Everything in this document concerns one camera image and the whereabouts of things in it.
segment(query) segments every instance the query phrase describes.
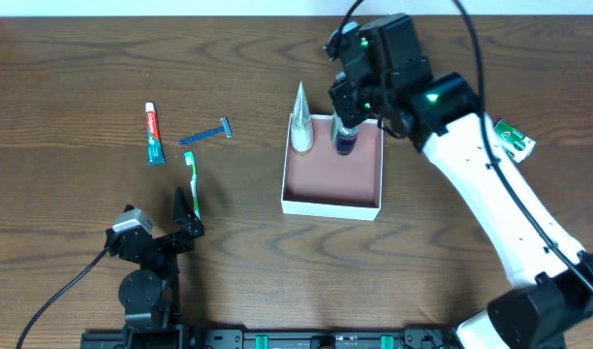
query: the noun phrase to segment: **cable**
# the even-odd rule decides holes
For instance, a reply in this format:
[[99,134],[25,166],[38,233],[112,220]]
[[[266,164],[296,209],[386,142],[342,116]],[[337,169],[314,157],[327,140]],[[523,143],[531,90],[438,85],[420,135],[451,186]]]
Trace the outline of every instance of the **cable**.
[[103,251],[101,251],[101,253],[99,253],[99,255],[94,259],[94,261],[92,261],[92,263],[90,263],[82,272],[80,272],[76,278],[71,280],[71,282],[69,282],[68,285],[64,286],[64,288],[62,288],[55,295],[53,295],[53,297],[51,297],[51,299],[48,300],[45,303],[45,305],[43,305],[43,307],[40,308],[40,310],[38,310],[36,312],[36,314],[32,317],[32,320],[30,320],[29,323],[27,323],[27,326],[25,326],[25,329],[21,333],[21,336],[18,338],[18,342],[16,343],[16,349],[21,349],[21,346],[23,345],[23,341],[25,340],[27,333],[29,333],[29,330],[32,328],[32,326],[34,326],[34,323],[36,323],[36,320],[38,320],[38,318],[41,315],[43,315],[45,310],[47,310],[47,308],[50,305],[52,305],[54,301],[57,301],[57,299],[60,298],[60,296],[62,296],[71,287],[75,286],[75,284],[79,280],[81,280],[87,273],[89,273],[92,270],[92,268],[94,268],[94,266],[96,266],[96,264],[99,263],[101,258],[103,258],[105,256],[105,254],[107,254],[108,251],[109,251],[108,248],[103,249]]
[[578,280],[583,285],[585,285],[587,290],[589,290],[589,292],[591,292],[593,294],[592,283],[578,270],[578,268],[575,266],[575,264],[572,263],[572,261],[570,261],[570,259],[568,259],[568,257],[566,257],[566,255],[564,255],[563,252],[561,252],[561,250],[557,246],[557,243],[554,242],[548,236],[548,234],[544,231],[544,229],[542,229],[540,224],[536,221],[536,219],[533,217],[531,212],[529,212],[529,210],[524,205],[522,200],[518,197],[518,194],[515,192],[514,188],[512,188],[512,185],[509,183],[508,179],[505,177],[505,175],[501,171],[501,168],[499,167],[499,159],[497,159],[494,156],[494,153],[492,152],[492,147],[490,146],[490,141],[488,140],[488,135],[486,132],[486,120],[485,120],[485,116],[484,116],[484,111],[485,111],[485,105],[484,105],[484,103],[485,103],[484,64],[482,62],[482,52],[480,50],[480,42],[478,40],[478,34],[475,29],[475,26],[473,25],[473,22],[471,21],[471,17],[469,17],[469,15],[467,14],[466,10],[464,9],[464,7],[460,3],[460,1],[459,0],[452,0],[452,1],[455,4],[455,6],[458,8],[460,13],[462,14],[462,19],[464,20],[464,24],[466,25],[467,30],[469,31],[469,35],[471,37],[471,42],[473,44],[473,51],[475,53],[475,61],[476,61],[476,66],[477,66],[477,70],[478,70],[478,93],[479,93],[479,96],[478,96],[478,118],[480,119],[480,129],[482,132],[482,138],[484,140],[484,149],[488,156],[488,161],[490,161],[490,166],[497,173],[497,176],[501,180],[501,183],[505,187],[506,191],[508,192],[508,194],[510,195],[512,200],[518,206],[518,209],[520,209],[522,214],[527,218],[529,223],[531,223],[533,228],[536,230],[536,232],[538,233],[540,238],[542,238],[542,240],[545,242],[546,247],[548,247],[548,249],[550,249],[555,254],[555,256],[557,256],[557,258],[559,258],[561,260],[561,262],[563,262],[563,264],[565,264],[566,267],[568,267],[568,269],[570,269],[570,271],[578,278]]

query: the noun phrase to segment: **red and blue toothpaste tube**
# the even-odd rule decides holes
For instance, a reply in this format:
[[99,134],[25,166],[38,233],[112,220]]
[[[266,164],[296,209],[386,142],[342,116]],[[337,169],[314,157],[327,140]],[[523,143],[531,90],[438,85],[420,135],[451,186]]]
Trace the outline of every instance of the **red and blue toothpaste tube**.
[[148,129],[148,165],[165,164],[165,155],[163,154],[161,136],[159,135],[157,110],[152,102],[145,104],[145,121]]

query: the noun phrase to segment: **razor head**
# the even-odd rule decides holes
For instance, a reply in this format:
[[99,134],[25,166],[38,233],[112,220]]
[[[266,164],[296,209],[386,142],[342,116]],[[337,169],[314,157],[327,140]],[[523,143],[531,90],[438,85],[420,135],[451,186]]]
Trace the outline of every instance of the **razor head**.
[[221,118],[221,123],[223,124],[223,129],[226,131],[226,136],[228,138],[232,137],[232,129],[230,128],[230,122],[228,122],[228,118],[226,116]]

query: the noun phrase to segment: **green clip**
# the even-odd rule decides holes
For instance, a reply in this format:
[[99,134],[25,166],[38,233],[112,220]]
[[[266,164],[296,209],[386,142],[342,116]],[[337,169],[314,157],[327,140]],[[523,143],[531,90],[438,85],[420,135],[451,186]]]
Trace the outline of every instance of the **green clip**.
[[268,337],[256,335],[256,349],[268,349]]
[[381,336],[381,349],[393,349],[393,337],[390,335]]

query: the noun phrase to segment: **robotic arm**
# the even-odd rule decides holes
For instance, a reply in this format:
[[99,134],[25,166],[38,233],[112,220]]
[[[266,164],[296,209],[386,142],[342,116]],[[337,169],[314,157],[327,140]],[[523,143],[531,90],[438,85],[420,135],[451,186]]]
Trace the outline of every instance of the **robotic arm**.
[[[466,348],[537,348],[559,342],[562,332],[593,315],[593,295],[536,233],[493,170],[476,115],[476,94],[457,73],[432,76],[412,20],[404,14],[341,29],[331,35],[326,51],[344,67],[345,74],[329,90],[344,125],[378,118],[379,127],[393,137],[410,139],[471,208],[515,289],[458,326],[460,342]],[[484,117],[492,152],[512,189],[593,284],[593,255],[548,213]]]

